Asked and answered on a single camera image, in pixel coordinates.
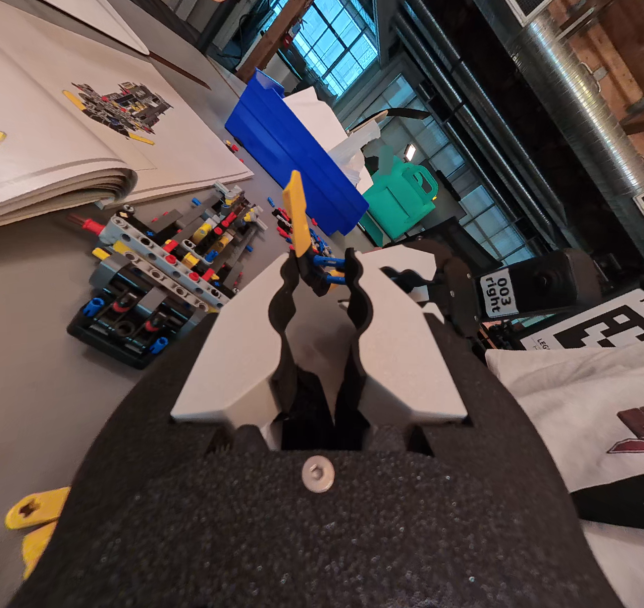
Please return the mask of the person's white printed shirt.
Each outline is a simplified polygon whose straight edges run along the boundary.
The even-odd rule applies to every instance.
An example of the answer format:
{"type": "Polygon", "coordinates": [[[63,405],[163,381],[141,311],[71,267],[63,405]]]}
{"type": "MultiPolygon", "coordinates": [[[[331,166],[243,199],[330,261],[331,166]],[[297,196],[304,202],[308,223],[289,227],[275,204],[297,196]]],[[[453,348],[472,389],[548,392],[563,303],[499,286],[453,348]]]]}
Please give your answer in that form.
{"type": "Polygon", "coordinates": [[[548,448],[617,596],[642,607],[643,343],[495,349],[486,362],[548,448]]]}

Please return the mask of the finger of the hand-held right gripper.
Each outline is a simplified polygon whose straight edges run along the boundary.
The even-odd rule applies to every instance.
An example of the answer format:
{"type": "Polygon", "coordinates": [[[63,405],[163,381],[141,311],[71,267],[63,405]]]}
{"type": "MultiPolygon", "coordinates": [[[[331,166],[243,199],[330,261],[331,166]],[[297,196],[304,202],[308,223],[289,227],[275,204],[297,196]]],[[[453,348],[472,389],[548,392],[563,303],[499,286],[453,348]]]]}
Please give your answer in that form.
{"type": "Polygon", "coordinates": [[[415,287],[413,290],[410,291],[408,296],[416,304],[418,304],[420,306],[420,308],[423,311],[423,314],[432,314],[440,322],[445,321],[444,320],[444,315],[442,314],[442,312],[441,312],[440,308],[438,307],[438,305],[435,302],[430,300],[427,285],[415,287]]]}
{"type": "Polygon", "coordinates": [[[432,253],[404,245],[360,253],[359,267],[361,288],[399,288],[395,280],[401,277],[404,284],[420,286],[432,282],[437,272],[432,253]]]}

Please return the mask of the pile of red blue lego pins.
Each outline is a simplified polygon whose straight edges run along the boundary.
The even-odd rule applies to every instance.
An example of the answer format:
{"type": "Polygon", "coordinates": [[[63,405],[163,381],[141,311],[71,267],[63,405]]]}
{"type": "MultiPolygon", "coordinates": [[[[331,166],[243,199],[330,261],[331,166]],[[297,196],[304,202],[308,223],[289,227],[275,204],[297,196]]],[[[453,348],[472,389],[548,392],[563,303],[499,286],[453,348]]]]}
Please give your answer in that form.
{"type": "MultiPolygon", "coordinates": [[[[287,214],[284,208],[277,206],[271,197],[268,197],[267,201],[272,209],[272,215],[277,220],[276,230],[278,234],[289,245],[289,248],[294,249],[292,239],[292,223],[290,216],[287,214]]],[[[311,247],[314,250],[314,253],[317,253],[318,255],[322,255],[324,257],[334,257],[331,247],[318,235],[315,229],[309,228],[309,233],[311,238],[311,247]]]]}

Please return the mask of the instruction booklet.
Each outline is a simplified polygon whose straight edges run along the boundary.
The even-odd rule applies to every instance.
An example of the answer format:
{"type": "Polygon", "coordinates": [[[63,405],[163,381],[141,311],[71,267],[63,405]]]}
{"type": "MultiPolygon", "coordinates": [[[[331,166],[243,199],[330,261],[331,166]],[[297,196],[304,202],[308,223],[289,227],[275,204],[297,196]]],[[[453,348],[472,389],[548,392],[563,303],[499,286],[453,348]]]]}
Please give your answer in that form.
{"type": "Polygon", "coordinates": [[[1,3],[1,225],[253,176],[156,67],[1,3]]]}

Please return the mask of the blue plastic bin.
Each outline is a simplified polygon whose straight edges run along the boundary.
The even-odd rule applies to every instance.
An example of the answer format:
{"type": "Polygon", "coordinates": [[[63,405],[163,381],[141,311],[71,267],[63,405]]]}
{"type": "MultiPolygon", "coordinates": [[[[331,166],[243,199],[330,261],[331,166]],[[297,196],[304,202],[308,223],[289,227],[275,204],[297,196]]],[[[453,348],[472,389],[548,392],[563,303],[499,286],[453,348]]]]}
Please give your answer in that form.
{"type": "Polygon", "coordinates": [[[282,188],[299,171],[308,215],[325,234],[347,235],[368,202],[284,98],[284,88],[256,69],[225,128],[282,188]]]}

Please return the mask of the yellow lego panel piece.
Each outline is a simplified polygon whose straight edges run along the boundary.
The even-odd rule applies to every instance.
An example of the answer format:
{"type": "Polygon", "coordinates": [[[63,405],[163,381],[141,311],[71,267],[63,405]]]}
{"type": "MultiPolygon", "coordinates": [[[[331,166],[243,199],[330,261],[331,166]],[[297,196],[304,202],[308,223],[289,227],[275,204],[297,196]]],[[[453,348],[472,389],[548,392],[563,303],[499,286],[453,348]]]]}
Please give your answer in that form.
{"type": "Polygon", "coordinates": [[[307,220],[307,202],[303,189],[302,176],[298,170],[293,170],[289,182],[283,189],[283,201],[291,221],[292,245],[297,258],[302,258],[311,249],[311,235],[307,220]]]}

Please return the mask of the framed black white marker sign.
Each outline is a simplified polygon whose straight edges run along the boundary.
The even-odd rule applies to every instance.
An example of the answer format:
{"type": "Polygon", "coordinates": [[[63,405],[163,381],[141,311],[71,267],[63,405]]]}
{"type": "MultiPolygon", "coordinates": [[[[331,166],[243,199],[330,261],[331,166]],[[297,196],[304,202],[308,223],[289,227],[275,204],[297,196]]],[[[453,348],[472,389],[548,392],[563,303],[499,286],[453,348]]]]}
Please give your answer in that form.
{"type": "Polygon", "coordinates": [[[525,350],[620,348],[643,342],[643,290],[633,289],[605,303],[530,330],[518,340],[525,350]]]}

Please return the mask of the pile of yellow lego pieces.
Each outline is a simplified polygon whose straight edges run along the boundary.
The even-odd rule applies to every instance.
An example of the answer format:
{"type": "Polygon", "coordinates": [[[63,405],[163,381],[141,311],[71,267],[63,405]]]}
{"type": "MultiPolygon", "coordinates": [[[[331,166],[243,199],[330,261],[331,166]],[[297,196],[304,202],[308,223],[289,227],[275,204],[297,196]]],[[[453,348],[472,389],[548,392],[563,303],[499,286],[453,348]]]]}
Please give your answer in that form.
{"type": "Polygon", "coordinates": [[[20,547],[24,564],[23,580],[33,573],[49,545],[70,491],[71,487],[65,486],[31,493],[5,515],[4,526],[7,530],[31,530],[22,538],[20,547]]]}

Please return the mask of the silver ventilation duct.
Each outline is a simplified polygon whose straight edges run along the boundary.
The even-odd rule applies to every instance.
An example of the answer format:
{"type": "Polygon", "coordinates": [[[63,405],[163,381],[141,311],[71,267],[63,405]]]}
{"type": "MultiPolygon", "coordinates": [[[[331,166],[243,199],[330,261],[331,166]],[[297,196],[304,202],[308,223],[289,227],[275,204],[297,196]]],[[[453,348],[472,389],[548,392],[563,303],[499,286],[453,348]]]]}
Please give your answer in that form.
{"type": "Polygon", "coordinates": [[[547,9],[512,41],[511,57],[608,204],[642,230],[643,159],[547,9]]]}

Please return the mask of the teal plastic case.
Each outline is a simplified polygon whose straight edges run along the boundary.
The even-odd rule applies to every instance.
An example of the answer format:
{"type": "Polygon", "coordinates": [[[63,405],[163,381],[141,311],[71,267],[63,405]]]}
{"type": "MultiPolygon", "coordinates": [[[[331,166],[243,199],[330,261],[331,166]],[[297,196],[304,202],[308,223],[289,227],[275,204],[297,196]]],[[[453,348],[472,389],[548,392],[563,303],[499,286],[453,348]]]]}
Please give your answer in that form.
{"type": "Polygon", "coordinates": [[[435,209],[439,181],[422,165],[403,161],[384,145],[377,156],[372,185],[363,194],[368,210],[359,226],[376,247],[395,241],[435,209]]]}

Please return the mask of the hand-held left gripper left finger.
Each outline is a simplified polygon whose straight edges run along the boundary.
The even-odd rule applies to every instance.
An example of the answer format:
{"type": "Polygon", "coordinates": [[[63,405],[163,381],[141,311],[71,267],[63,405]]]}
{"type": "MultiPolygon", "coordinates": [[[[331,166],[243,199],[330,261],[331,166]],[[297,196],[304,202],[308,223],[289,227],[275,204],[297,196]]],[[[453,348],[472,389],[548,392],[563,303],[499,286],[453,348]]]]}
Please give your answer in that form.
{"type": "Polygon", "coordinates": [[[256,427],[281,448],[292,407],[292,257],[283,253],[216,316],[171,410],[178,423],[256,427]]]}

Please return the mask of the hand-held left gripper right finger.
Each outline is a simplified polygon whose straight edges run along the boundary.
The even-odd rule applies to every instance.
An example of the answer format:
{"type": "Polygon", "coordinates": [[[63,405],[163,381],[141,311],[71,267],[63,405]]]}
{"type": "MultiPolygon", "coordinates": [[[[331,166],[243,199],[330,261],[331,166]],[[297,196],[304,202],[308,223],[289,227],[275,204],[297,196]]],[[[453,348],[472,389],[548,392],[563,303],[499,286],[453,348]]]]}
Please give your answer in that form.
{"type": "Polygon", "coordinates": [[[366,294],[366,330],[358,331],[359,365],[366,380],[358,411],[371,425],[429,425],[467,416],[453,378],[422,309],[401,288],[361,288],[366,294]]]}

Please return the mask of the white paper sheets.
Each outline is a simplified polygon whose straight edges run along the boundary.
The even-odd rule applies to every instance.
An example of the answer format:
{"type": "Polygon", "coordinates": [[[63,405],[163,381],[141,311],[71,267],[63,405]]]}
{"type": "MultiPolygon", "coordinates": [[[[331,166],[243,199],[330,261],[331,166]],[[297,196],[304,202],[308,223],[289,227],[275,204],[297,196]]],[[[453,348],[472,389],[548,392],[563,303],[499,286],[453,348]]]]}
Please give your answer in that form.
{"type": "Polygon", "coordinates": [[[347,134],[332,108],[318,100],[314,88],[291,94],[284,102],[357,191],[366,193],[373,180],[365,166],[363,147],[381,136],[376,118],[347,134]]]}

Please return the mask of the lego car chassis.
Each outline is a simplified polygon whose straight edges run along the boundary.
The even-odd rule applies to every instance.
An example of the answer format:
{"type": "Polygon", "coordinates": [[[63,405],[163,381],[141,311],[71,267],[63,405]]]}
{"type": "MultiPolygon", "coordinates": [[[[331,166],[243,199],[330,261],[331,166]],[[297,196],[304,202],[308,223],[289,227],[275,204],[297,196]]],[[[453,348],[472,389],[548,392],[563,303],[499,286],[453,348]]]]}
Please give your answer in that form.
{"type": "Polygon", "coordinates": [[[149,223],[125,204],[105,224],[68,219],[97,236],[92,297],[67,333],[138,370],[146,368],[238,292],[239,259],[267,229],[262,207],[240,186],[219,182],[185,211],[149,223]]]}

